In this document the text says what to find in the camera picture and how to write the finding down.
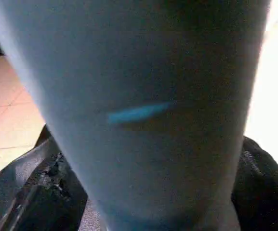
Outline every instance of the blue stripe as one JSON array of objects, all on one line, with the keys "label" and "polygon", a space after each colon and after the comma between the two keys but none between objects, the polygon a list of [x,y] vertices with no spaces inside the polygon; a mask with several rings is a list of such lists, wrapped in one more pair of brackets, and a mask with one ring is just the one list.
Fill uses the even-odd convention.
[{"label": "blue stripe", "polygon": [[110,113],[107,122],[109,124],[119,124],[145,120],[166,111],[171,105],[172,103],[160,103]]}]

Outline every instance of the black leather bag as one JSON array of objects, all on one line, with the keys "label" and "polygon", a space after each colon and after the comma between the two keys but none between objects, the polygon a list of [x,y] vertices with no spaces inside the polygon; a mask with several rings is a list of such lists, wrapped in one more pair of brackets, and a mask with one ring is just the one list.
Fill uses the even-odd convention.
[{"label": "black leather bag", "polygon": [[[246,137],[232,202],[243,231],[278,231],[278,164]],[[98,231],[100,223],[46,126],[35,147],[0,172],[1,231]]]},{"label": "black leather bag", "polygon": [[44,127],[36,146],[0,172],[0,231],[77,231],[86,201]]}]

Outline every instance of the black bag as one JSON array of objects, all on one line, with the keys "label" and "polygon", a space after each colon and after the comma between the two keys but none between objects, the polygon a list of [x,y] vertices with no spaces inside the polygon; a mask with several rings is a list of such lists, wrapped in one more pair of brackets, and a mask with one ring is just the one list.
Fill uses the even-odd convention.
[{"label": "black bag", "polygon": [[77,231],[86,202],[46,127],[31,151],[0,172],[1,231]]},{"label": "black bag", "polygon": [[[249,138],[232,202],[243,231],[278,231],[278,164]],[[0,230],[100,229],[99,215],[45,126],[35,147],[0,172]]]}]

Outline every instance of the beige floor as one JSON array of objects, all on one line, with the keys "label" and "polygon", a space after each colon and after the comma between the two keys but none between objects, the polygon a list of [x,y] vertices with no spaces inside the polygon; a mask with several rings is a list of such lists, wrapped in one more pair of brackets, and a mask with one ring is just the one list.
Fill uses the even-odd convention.
[{"label": "beige floor", "polygon": [[278,22],[270,26],[261,49],[245,135],[278,162]]},{"label": "beige floor", "polygon": [[0,58],[0,170],[30,150],[44,121],[4,57]]}]

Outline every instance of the tiled floor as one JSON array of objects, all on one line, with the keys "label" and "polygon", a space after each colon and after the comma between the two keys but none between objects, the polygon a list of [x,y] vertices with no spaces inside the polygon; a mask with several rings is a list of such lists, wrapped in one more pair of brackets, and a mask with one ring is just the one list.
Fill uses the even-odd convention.
[{"label": "tiled floor", "polygon": [[5,57],[0,57],[0,170],[30,150],[44,121]]}]

